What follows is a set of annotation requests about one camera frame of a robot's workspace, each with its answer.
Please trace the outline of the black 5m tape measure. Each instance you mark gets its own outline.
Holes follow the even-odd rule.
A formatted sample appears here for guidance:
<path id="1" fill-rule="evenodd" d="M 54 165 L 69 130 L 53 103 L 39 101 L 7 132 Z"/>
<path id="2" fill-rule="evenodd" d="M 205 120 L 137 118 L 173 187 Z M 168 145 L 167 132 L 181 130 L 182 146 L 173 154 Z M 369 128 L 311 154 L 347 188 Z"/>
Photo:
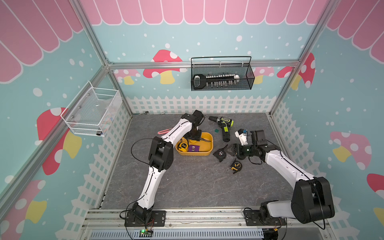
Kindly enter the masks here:
<path id="1" fill-rule="evenodd" d="M 227 147 L 228 145 L 225 145 L 223 148 L 220 148 L 213 153 L 213 156 L 217 158 L 220 163 L 227 157 Z"/>

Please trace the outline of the purple tape measure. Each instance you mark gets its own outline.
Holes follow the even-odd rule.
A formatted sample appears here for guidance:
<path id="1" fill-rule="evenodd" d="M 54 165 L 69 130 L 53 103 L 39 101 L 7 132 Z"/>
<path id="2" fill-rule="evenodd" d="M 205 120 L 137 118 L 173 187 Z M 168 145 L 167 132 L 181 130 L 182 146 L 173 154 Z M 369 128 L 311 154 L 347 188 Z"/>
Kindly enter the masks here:
<path id="1" fill-rule="evenodd" d="M 199 152 L 200 146 L 198 145 L 189 145 L 188 152 Z"/>

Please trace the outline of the yellow black 3m tape measure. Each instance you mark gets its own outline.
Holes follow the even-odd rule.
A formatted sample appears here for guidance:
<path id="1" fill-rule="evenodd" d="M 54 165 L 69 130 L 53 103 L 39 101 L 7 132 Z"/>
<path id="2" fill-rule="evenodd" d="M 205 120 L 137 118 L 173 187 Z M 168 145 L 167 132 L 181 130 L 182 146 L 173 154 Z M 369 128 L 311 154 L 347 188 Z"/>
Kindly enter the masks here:
<path id="1" fill-rule="evenodd" d="M 243 168 L 243 164 L 238 160 L 234 160 L 230 165 L 230 169 L 232 170 L 233 174 L 240 172 L 242 168 Z"/>

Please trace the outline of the yellow plastic storage box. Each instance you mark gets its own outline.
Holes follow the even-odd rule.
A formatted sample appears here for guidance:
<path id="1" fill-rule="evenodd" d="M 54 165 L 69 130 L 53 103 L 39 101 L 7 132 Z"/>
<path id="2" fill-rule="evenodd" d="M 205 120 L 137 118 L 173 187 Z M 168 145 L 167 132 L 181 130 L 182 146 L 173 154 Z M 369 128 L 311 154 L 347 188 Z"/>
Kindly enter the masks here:
<path id="1" fill-rule="evenodd" d="M 210 133 L 207 132 L 202 132 L 202 138 L 200 141 L 189 141 L 189 145 L 198 145 L 200 146 L 200 151 L 199 152 L 179 152 L 177 150 L 177 144 L 175 146 L 175 149 L 177 152 L 182 155 L 182 156 L 208 156 L 214 147 L 214 140 L 213 136 Z"/>

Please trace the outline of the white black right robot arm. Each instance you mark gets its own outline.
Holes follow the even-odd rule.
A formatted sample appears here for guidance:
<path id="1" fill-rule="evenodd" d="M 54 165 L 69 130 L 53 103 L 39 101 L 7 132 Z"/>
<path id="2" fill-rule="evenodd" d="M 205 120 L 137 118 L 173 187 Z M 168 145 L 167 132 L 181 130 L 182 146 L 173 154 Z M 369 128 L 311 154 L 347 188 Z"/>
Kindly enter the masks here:
<path id="1" fill-rule="evenodd" d="M 267 201 L 260 206 L 260 220 L 296 219 L 302 224 L 317 223 L 335 216 L 335 207 L 329 181 L 316 177 L 291 161 L 281 148 L 266 139 L 263 130 L 249 135 L 238 135 L 239 144 L 231 144 L 224 151 L 238 161 L 258 157 L 262 164 L 274 168 L 293 188 L 289 201 Z"/>

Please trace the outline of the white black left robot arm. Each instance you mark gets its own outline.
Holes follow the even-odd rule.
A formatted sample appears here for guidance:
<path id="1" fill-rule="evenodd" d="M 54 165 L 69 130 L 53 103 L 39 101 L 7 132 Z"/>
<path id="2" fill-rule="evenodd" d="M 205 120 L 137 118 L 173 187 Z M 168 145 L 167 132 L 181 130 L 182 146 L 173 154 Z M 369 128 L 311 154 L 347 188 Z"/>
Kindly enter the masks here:
<path id="1" fill-rule="evenodd" d="M 132 206 L 135 217 L 145 224 L 150 221 L 161 179 L 174 161 L 175 144 L 183 137 L 200 137 L 199 126 L 203 119 L 204 114 L 199 110 L 193 114 L 185 113 L 167 134 L 152 138 L 148 176 L 139 199 Z"/>

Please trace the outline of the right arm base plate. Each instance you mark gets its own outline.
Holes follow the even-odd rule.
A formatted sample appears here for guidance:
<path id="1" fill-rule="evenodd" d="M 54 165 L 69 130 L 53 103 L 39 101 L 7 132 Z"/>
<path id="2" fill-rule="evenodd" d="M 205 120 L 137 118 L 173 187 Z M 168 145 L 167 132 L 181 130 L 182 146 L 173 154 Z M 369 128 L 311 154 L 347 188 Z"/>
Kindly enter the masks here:
<path id="1" fill-rule="evenodd" d="M 272 226 L 275 228 L 280 228 L 287 225 L 285 218 L 272 217 L 264 208 L 259 210 L 244 208 L 243 215 L 247 226 Z"/>

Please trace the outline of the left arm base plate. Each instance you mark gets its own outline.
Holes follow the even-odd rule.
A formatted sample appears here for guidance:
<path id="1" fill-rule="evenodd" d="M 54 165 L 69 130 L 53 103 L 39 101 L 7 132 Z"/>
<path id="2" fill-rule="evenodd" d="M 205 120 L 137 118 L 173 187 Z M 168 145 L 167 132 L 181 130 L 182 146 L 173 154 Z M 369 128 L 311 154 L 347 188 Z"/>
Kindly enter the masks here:
<path id="1" fill-rule="evenodd" d="M 137 213 L 128 210 L 123 215 L 125 227 L 164 227 L 166 220 L 166 211 L 144 211 Z"/>

